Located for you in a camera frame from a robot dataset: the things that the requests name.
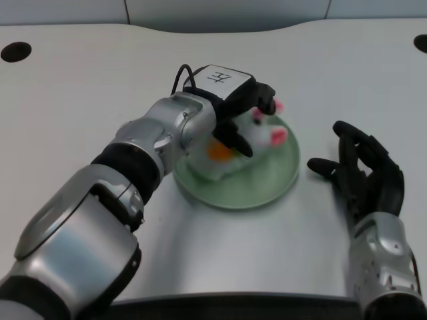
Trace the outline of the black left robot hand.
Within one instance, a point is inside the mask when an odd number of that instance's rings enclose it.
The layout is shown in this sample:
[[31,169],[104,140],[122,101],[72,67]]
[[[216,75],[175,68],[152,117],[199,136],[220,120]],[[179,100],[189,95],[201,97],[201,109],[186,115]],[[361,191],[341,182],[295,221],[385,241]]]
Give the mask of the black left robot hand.
[[254,107],[264,115],[274,115],[277,109],[276,92],[269,85],[249,73],[212,64],[189,72],[182,91],[210,101],[216,114],[213,136],[246,157],[252,157],[253,150],[234,119]]

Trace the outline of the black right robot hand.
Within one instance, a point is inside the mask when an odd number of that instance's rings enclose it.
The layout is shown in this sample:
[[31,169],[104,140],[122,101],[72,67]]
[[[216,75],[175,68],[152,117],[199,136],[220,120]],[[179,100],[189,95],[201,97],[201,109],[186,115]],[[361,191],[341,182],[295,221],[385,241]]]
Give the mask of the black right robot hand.
[[374,212],[399,216],[404,201],[404,174],[378,140],[355,126],[337,121],[339,161],[311,158],[310,170],[332,183],[358,223]]

